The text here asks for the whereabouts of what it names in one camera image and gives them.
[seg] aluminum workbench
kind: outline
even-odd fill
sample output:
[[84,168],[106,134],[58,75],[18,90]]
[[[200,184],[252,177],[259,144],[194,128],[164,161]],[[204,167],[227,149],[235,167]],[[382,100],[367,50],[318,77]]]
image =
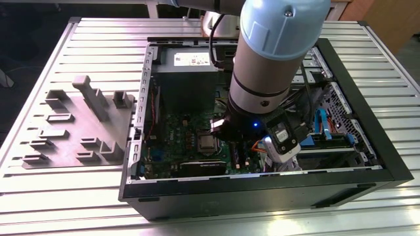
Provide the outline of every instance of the aluminum workbench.
[[356,22],[326,22],[322,37],[331,40],[416,178],[398,188],[340,207],[151,223],[118,200],[122,166],[22,168],[23,146],[38,134],[31,127],[51,111],[46,92],[79,92],[74,76],[88,74],[104,95],[127,90],[138,96],[147,36],[164,35],[200,36],[200,21],[83,18],[67,25],[0,149],[0,234],[419,235],[420,87],[370,27]]

